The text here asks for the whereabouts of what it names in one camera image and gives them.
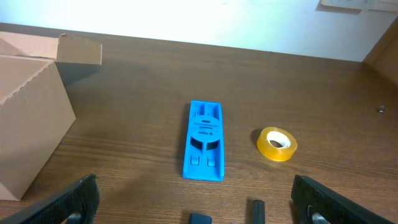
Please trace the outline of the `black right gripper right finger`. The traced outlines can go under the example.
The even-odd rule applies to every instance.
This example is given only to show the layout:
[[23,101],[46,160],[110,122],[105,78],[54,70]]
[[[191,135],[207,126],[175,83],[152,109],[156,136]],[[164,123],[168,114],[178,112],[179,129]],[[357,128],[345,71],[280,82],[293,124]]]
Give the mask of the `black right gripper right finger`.
[[299,223],[392,224],[305,175],[295,176],[291,198]]

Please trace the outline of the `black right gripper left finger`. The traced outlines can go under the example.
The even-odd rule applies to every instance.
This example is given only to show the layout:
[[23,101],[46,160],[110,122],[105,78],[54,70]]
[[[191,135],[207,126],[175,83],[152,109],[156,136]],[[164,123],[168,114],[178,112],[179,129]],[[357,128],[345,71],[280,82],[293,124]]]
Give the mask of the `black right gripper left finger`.
[[1,220],[1,223],[92,223],[99,204],[96,176],[90,174],[61,192]]

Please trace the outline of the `small dark screw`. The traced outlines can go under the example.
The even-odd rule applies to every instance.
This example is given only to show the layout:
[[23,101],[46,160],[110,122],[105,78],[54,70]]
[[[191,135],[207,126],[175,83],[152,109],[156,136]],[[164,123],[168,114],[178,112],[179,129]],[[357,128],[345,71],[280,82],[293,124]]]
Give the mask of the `small dark screw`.
[[385,107],[384,107],[384,106],[380,106],[380,107],[378,108],[378,112],[379,112],[379,113],[384,113],[384,111],[385,111]]

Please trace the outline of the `white marker with black cap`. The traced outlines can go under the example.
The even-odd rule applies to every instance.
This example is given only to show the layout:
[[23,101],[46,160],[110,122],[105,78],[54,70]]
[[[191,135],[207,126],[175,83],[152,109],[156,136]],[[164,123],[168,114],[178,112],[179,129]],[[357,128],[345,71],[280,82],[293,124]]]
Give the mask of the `white marker with black cap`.
[[262,200],[253,201],[252,223],[253,224],[266,223],[265,202]]

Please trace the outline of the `brown cardboard box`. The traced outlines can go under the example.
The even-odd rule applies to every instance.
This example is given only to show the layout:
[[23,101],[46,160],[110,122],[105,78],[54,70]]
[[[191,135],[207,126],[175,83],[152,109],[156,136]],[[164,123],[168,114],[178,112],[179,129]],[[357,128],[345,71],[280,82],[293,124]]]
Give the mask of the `brown cardboard box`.
[[76,117],[57,64],[98,68],[103,45],[1,32],[1,199],[19,201]]

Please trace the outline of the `yellow highlighter with blue cap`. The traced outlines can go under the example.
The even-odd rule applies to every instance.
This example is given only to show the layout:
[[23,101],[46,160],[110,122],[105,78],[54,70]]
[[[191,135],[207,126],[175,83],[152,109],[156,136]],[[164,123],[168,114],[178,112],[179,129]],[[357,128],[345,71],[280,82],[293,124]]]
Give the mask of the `yellow highlighter with blue cap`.
[[188,224],[212,224],[212,218],[200,213],[191,213],[189,215]]

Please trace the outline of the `blue whiteboard duster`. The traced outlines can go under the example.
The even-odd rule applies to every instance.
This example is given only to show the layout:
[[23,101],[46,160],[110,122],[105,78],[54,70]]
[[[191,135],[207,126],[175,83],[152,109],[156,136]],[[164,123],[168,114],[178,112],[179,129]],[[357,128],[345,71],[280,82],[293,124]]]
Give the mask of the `blue whiteboard duster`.
[[224,131],[220,103],[193,100],[190,103],[182,177],[212,182],[224,181]]

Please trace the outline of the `yellow tape roll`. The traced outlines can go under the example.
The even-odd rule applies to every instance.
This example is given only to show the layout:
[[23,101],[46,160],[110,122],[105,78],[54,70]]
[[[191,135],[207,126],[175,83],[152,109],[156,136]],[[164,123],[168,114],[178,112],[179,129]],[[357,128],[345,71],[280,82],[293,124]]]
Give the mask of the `yellow tape roll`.
[[264,157],[277,162],[289,160],[298,148],[297,140],[287,131],[277,127],[264,128],[256,146]]

